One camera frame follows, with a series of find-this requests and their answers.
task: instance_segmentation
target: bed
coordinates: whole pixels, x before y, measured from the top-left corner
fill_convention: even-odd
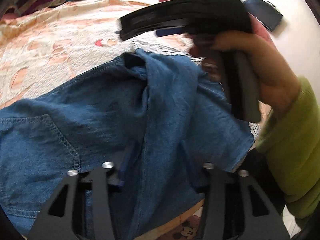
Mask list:
[[[145,33],[121,41],[117,19],[158,0],[84,0],[67,2],[31,15],[0,22],[0,109],[22,98],[35,98],[71,78],[136,48],[187,55],[184,35],[159,38]],[[196,64],[201,58],[193,58]],[[261,103],[262,121],[251,124],[256,137],[270,107]],[[196,206],[139,239],[156,239],[180,225]]]

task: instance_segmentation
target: human hand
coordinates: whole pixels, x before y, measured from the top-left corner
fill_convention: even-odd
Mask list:
[[[297,76],[283,56],[261,37],[239,31],[223,32],[215,36],[209,48],[240,50],[248,55],[260,83],[260,100],[270,105],[278,118],[290,109],[299,95]],[[190,54],[201,57],[201,47],[193,46]]]

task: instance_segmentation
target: denim fabric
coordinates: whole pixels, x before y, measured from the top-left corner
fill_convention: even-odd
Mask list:
[[[228,171],[253,143],[220,84],[188,57],[138,49],[0,110],[0,204],[27,235],[69,169],[92,170],[133,139],[141,152],[110,197],[118,239],[160,226],[203,197],[176,153],[182,139],[197,161]]]

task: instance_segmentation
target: green sleeve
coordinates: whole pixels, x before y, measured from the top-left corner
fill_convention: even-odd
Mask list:
[[[270,113],[256,148],[265,154],[288,210],[303,219],[320,200],[320,113],[308,80],[299,80],[297,100],[279,120]]]

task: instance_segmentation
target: silver bolt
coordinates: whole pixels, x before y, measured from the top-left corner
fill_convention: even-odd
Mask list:
[[[77,170],[69,170],[67,172],[68,176],[76,176],[76,175],[78,175],[78,173],[79,172]]]
[[[214,165],[212,163],[204,163],[202,167],[204,167],[207,170],[212,170],[214,168]]]
[[[249,172],[245,171],[245,170],[238,171],[238,174],[241,177],[248,177],[249,176]]]
[[[115,164],[113,162],[106,162],[102,164],[102,168],[104,169],[111,169],[115,166]]]

